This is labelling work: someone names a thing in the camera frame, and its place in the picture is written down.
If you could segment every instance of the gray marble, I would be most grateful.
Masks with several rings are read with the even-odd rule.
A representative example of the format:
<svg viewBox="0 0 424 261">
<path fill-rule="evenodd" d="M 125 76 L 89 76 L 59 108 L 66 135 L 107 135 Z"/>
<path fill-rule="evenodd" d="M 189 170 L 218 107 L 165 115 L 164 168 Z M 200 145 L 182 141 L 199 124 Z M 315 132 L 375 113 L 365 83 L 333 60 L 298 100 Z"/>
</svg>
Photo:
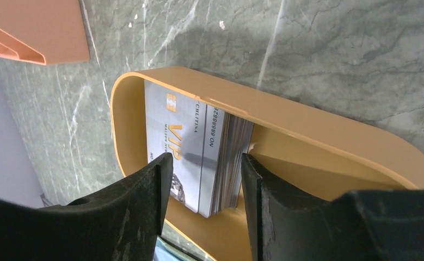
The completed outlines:
<svg viewBox="0 0 424 261">
<path fill-rule="evenodd" d="M 84 0 L 91 61 L 0 59 L 49 199 L 121 178 L 109 95 L 126 71 L 181 65 L 395 133 L 424 153 L 424 1 Z"/>
</svg>

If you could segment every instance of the marble wall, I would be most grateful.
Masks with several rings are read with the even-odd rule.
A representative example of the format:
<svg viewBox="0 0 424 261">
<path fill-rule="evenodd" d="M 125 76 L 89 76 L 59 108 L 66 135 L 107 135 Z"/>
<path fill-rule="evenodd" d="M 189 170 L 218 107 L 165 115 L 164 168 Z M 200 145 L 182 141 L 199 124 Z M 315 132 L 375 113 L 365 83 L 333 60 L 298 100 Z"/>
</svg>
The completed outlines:
<svg viewBox="0 0 424 261">
<path fill-rule="evenodd" d="M 126 71 L 154 67 L 181 65 L 259 88 L 386 129 L 424 153 L 424 1 L 81 6 L 91 61 L 0 59 L 0 81 L 53 203 L 122 178 L 110 131 L 112 85 Z"/>
</svg>

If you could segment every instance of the card holder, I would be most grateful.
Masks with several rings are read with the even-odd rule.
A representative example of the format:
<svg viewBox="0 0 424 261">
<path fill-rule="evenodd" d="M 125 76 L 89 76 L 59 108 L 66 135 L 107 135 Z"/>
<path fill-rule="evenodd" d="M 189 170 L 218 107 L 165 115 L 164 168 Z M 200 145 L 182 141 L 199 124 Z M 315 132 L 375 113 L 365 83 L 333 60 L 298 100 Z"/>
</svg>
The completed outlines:
<svg viewBox="0 0 424 261">
<path fill-rule="evenodd" d="M 424 189 L 424 155 L 403 139 L 342 116 L 184 67 L 128 72 L 110 101 L 124 176 L 144 167 L 144 80 L 254 123 L 249 152 L 269 171 L 324 200 L 352 189 Z M 242 191 L 236 209 L 204 218 L 169 201 L 167 222 L 217 260 L 251 260 Z"/>
<path fill-rule="evenodd" d="M 0 0 L 0 57 L 41 65 L 88 61 L 79 1 Z"/>
</svg>

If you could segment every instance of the gray wall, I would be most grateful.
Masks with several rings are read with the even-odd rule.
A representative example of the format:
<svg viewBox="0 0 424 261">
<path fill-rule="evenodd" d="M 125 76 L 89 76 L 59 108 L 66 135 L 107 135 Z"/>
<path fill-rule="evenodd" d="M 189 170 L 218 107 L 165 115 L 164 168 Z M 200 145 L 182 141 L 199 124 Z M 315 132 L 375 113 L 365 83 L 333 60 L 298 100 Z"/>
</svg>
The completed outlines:
<svg viewBox="0 0 424 261">
<path fill-rule="evenodd" d="M 43 207 L 42 189 L 0 86 L 0 198 Z"/>
</svg>

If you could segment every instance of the stack of cards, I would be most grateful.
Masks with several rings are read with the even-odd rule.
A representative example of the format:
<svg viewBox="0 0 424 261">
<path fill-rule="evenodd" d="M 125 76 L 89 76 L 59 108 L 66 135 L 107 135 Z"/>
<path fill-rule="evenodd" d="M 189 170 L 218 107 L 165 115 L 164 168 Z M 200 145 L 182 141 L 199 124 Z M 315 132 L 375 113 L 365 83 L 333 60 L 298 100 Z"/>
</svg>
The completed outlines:
<svg viewBox="0 0 424 261">
<path fill-rule="evenodd" d="M 145 81 L 148 161 L 173 154 L 170 194 L 206 218 L 236 207 L 253 123 Z"/>
</svg>

